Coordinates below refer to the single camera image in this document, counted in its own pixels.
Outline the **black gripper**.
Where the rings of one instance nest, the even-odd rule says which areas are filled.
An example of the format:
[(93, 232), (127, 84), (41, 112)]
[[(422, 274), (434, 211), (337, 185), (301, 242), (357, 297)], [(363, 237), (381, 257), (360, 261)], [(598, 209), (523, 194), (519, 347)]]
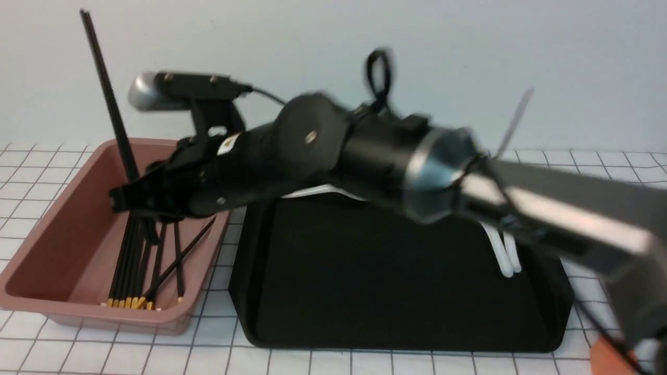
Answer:
[(153, 162), (138, 180), (109, 191), (110, 210), (141, 217), (204, 218), (277, 196), (269, 160), (273, 123), (228, 137), (195, 165)]

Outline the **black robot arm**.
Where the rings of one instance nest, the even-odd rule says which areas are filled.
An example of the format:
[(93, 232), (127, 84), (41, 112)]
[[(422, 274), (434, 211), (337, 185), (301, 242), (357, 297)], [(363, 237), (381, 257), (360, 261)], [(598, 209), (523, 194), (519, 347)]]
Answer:
[(622, 330), (610, 344), (635, 365), (629, 348), (659, 340), (653, 367), (665, 374), (664, 189), (497, 160), (466, 128), (346, 111), (308, 93), (251, 130), (198, 130), (109, 196), (114, 212), (205, 218), (324, 185), (423, 224), (476, 219), (588, 268)]

